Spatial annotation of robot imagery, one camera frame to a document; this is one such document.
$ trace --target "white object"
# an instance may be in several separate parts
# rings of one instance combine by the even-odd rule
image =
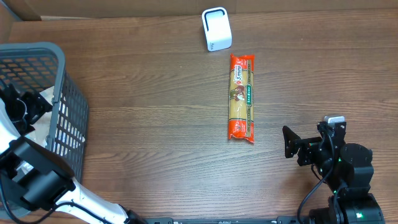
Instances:
[[[207,9],[201,14],[201,19],[209,51],[227,49],[232,45],[232,33],[225,8]]]
[[[97,216],[104,218],[110,223],[122,224],[124,223],[124,221],[126,221],[127,214],[120,205],[107,202],[104,199],[100,198],[99,196],[79,184],[76,178],[73,178],[73,183],[75,184],[76,189],[74,191],[69,191],[65,193],[56,202],[57,205],[63,202],[75,202],[87,208]],[[69,205],[61,206],[57,208],[56,211],[74,215],[77,218],[91,224],[102,223],[101,221],[80,210],[79,208],[71,207]]]
[[[7,115],[6,105],[0,99],[0,154],[7,150],[12,140],[18,139],[20,134]]]

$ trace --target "plastic crate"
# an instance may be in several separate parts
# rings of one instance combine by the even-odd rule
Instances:
[[[54,86],[46,149],[63,157],[81,182],[87,141],[88,104],[65,70],[65,55],[50,42],[0,45],[0,88],[22,93]]]

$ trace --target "wooden table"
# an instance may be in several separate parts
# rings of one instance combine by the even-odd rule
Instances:
[[[230,23],[232,47],[213,53],[200,16],[17,22],[10,42],[65,52],[90,105],[83,184],[106,200],[143,217],[295,215],[318,180],[284,157],[282,127],[309,138],[323,115],[340,113],[346,141],[373,149],[371,192],[397,222],[398,10]],[[256,55],[254,145],[227,140],[230,53]],[[330,195],[323,185],[303,214]],[[46,222],[81,223],[63,214]]]

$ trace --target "red package end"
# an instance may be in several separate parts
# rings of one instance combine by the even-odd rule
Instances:
[[[254,55],[231,54],[229,73],[228,139],[247,139],[254,143],[253,112]]]

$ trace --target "green label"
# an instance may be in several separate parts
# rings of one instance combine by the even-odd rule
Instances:
[[[247,98],[247,100],[246,100],[246,104],[248,105],[248,106],[251,106],[251,85],[247,85],[247,87],[246,87],[247,89],[248,89],[248,91],[247,91],[247,94],[246,94],[246,98]]]

